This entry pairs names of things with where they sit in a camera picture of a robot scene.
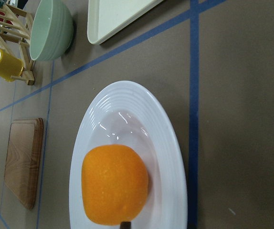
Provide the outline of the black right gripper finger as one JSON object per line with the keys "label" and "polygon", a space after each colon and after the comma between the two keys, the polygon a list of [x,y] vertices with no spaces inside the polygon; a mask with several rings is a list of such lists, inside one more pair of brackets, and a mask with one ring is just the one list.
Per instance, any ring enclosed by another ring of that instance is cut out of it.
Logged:
{"label": "black right gripper finger", "polygon": [[121,222],[120,229],[131,229],[131,222],[130,221]]}

